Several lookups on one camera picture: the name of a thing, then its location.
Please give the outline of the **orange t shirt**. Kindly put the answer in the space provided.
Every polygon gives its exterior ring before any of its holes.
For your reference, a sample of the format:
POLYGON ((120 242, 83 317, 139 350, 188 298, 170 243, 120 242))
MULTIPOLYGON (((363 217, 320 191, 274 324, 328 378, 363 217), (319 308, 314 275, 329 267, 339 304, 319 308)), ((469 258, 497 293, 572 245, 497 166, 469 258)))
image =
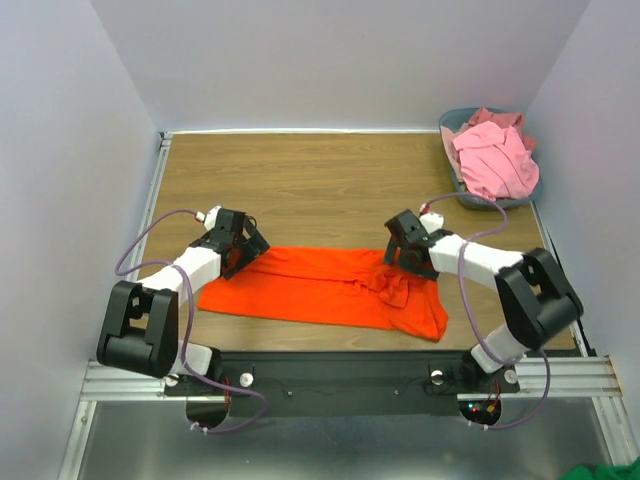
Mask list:
POLYGON ((383 262, 378 249, 272 247, 201 291, 198 308, 301 323, 397 330, 431 342, 448 314, 438 285, 383 262))

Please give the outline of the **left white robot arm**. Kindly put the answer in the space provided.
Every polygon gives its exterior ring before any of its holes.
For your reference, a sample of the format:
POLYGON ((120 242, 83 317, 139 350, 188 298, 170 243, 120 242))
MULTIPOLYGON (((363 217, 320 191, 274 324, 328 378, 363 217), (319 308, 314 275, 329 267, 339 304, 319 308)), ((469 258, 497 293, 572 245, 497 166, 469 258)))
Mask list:
POLYGON ((216 364, 219 355, 213 349, 179 338, 179 310, 188 305, 191 329, 195 293, 217 279, 231 279, 270 245, 255 218, 245 212, 221 206, 207 213, 184 212, 203 225, 204 233, 175 260, 159 261, 159 271, 136 281, 125 277, 143 266, 123 269, 124 261, 117 262, 115 273, 123 279, 110 292, 97 361, 158 379, 188 375, 188 382, 202 394, 217 389, 246 394, 247 389, 222 382, 223 371, 216 364))

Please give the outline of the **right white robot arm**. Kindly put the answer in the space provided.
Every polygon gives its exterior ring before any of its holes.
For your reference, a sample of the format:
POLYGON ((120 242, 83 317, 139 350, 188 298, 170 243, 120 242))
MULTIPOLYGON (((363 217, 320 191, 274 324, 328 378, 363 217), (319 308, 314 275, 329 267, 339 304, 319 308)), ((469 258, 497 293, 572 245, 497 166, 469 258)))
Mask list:
POLYGON ((427 280, 455 274, 467 313, 467 280, 497 292, 504 323, 484 337, 471 320, 477 344, 460 366, 463 384, 482 390, 501 368, 544 347, 577 321, 584 306, 548 250, 500 250, 466 240, 443 224, 444 218, 436 213, 418 216, 404 210, 395 215, 385 223, 390 239, 384 262, 427 280))

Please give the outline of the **teal laundry basket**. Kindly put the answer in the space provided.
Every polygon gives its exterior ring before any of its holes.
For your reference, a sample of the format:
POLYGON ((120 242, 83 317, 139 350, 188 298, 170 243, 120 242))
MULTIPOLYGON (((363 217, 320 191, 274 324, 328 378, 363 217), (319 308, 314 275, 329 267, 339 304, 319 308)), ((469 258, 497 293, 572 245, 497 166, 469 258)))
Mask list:
MULTIPOLYGON (((462 129, 462 126, 467 123, 473 114, 478 110, 478 107, 469 107, 469 108, 459 108, 449 110, 443 113, 438 121, 438 127, 441 135, 442 145, 445 145, 444 139, 444 128, 448 128, 453 133, 459 133, 462 129)), ((447 167, 449 176, 451 178, 451 182, 455 192, 465 192, 466 185, 458 179, 456 173, 454 171, 453 164, 451 160, 449 160, 449 166, 447 167)), ((503 208, 504 210, 511 210, 526 204, 532 204, 536 200, 540 198, 543 193, 543 182, 539 180, 536 184, 533 192, 530 196, 523 199, 509 199, 502 198, 497 199, 496 203, 503 208)), ((471 197, 468 195, 457 196, 456 199, 458 202, 469 210, 474 211, 492 211, 494 209, 486 200, 471 197)))

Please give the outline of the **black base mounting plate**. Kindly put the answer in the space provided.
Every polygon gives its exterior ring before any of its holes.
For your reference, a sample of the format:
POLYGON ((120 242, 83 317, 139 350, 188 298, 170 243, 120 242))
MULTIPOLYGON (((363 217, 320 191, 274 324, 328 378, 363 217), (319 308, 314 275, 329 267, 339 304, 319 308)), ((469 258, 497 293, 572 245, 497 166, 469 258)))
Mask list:
POLYGON ((461 350, 224 352, 216 374, 266 397, 271 417, 456 416, 462 399, 519 390, 512 368, 486 374, 461 350))

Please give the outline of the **dusty pink t shirt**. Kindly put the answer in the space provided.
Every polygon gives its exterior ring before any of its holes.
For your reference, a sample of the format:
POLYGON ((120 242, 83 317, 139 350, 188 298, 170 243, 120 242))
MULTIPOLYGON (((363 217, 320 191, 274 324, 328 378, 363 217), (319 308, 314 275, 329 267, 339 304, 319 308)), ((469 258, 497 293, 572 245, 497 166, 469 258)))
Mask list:
POLYGON ((482 107, 470 117, 468 125, 473 127, 485 122, 492 122, 502 129, 513 127, 519 134, 525 149, 530 152, 535 150, 536 141, 524 132, 525 117, 523 113, 494 111, 482 107))

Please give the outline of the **green cloth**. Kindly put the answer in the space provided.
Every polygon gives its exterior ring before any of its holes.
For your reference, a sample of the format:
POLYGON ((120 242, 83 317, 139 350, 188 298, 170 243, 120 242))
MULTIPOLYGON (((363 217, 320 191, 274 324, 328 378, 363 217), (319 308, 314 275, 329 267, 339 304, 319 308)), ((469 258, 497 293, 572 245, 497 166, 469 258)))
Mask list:
POLYGON ((560 480, 639 480, 639 464, 580 466, 560 477, 560 480))

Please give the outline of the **aluminium frame rail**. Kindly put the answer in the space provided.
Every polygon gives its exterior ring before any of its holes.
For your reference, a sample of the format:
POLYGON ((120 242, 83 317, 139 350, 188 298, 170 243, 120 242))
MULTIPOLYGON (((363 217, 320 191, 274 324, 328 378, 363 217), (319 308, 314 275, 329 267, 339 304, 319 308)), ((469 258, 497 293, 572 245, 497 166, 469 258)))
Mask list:
MULTIPOLYGON (((475 400, 499 395, 502 399, 617 398, 622 390, 614 368, 607 358, 550 358, 549 368, 540 358, 525 358, 502 376, 500 386, 482 387, 475 393, 460 393, 460 400, 475 400)), ((80 399, 100 401, 154 401, 188 399, 220 400, 222 396, 191 378, 155 379, 137 373, 104 367, 91 362, 85 372, 80 399)))

